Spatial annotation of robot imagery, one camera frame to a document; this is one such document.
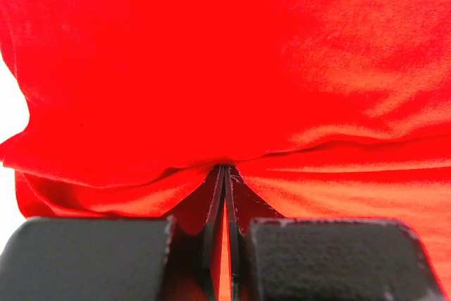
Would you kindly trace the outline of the red t shirt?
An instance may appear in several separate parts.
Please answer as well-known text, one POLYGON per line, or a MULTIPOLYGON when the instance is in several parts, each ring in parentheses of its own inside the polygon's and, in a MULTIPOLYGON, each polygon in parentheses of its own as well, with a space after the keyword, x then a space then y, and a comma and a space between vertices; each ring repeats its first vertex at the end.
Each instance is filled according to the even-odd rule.
POLYGON ((1 0, 21 214, 160 216, 217 164, 289 218, 387 217, 450 291, 450 0, 1 0))

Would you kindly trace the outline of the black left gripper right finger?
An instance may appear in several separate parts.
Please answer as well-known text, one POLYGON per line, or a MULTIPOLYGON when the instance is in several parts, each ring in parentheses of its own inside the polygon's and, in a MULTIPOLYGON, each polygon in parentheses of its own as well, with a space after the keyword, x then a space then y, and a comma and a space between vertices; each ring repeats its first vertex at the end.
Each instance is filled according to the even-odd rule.
POLYGON ((224 169, 233 300, 444 300, 419 237, 393 219, 288 219, 224 169))

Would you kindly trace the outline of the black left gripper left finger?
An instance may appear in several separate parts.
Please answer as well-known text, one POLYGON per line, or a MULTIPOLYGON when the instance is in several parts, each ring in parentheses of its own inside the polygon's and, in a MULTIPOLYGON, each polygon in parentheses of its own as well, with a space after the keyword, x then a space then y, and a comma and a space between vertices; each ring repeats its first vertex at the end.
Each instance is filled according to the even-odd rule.
POLYGON ((224 169, 154 219, 26 221, 1 253, 1 299, 217 300, 224 169))

